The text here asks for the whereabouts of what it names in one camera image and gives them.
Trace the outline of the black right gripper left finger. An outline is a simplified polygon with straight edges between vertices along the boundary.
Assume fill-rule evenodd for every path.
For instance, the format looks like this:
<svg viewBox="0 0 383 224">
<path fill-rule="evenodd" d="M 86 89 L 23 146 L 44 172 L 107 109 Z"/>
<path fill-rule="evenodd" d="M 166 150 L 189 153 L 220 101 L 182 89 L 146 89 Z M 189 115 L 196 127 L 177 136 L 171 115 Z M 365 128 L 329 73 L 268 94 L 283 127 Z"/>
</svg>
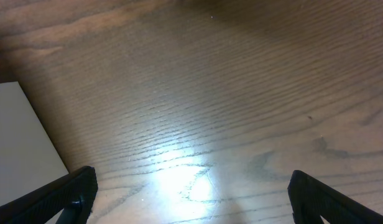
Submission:
<svg viewBox="0 0 383 224">
<path fill-rule="evenodd" d="M 57 223 L 85 224 L 97 191 L 95 169 L 84 166 L 0 206 L 0 223 L 47 223 L 61 213 Z"/>
</svg>

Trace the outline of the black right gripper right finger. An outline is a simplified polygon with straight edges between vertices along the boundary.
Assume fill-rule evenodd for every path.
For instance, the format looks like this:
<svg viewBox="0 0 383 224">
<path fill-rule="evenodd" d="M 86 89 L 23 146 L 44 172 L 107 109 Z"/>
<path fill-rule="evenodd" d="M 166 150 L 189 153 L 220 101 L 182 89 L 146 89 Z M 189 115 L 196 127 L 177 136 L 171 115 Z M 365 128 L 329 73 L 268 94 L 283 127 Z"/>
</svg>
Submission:
<svg viewBox="0 0 383 224">
<path fill-rule="evenodd" d="M 383 215 L 300 170 L 293 171 L 287 191 L 296 224 L 383 223 Z"/>
</svg>

